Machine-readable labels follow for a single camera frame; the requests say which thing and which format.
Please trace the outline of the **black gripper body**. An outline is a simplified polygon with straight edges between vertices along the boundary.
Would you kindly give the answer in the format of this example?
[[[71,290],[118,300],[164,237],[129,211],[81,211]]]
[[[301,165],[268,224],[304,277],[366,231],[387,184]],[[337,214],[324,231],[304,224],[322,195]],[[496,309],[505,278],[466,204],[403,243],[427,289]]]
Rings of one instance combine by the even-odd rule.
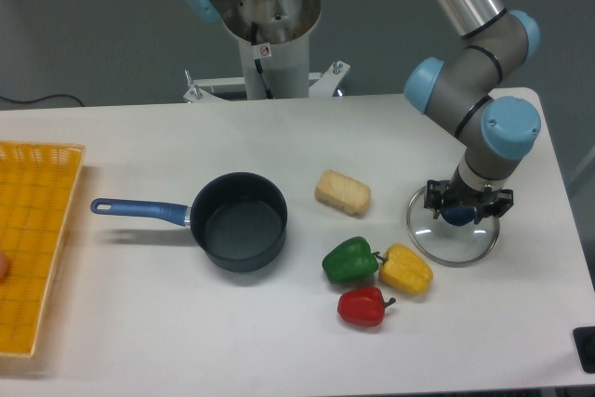
[[[443,205],[446,209],[472,206],[478,211],[494,211],[501,190],[501,179],[485,179],[469,167],[458,167],[448,184]]]

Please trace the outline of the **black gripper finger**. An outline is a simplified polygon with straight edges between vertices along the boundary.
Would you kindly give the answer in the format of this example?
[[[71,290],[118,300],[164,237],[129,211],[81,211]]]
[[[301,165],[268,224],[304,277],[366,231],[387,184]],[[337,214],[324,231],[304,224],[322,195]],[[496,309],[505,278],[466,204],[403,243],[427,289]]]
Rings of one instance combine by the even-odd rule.
[[[484,218],[501,218],[514,206],[512,189],[493,191],[486,187],[474,197],[475,209],[473,222],[479,224]]]
[[[424,191],[424,207],[433,213],[433,218],[446,220],[446,211],[451,207],[450,181],[429,179]]]

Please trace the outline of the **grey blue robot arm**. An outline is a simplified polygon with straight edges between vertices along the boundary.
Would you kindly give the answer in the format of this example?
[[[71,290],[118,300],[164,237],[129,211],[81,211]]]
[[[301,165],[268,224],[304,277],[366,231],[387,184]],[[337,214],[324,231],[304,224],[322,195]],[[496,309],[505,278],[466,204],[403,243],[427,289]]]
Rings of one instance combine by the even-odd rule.
[[[250,99],[306,98],[322,90],[309,79],[309,34],[320,0],[186,0],[203,20],[222,21],[236,38]],[[403,93],[422,114],[465,145],[449,180],[431,180],[424,206],[454,226],[503,216],[513,204],[505,182],[540,131],[535,107],[491,95],[540,43],[536,22],[501,0],[438,0],[464,43],[450,61],[429,58]]]

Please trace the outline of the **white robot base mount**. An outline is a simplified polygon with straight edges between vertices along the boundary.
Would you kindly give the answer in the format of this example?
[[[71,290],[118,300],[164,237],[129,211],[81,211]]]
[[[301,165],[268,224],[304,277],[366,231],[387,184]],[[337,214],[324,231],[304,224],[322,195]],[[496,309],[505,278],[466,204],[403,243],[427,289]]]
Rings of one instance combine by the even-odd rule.
[[[235,38],[249,99],[330,98],[341,96],[350,65],[335,60],[320,73],[310,70],[310,38],[321,18],[321,0],[242,0],[218,16]]]

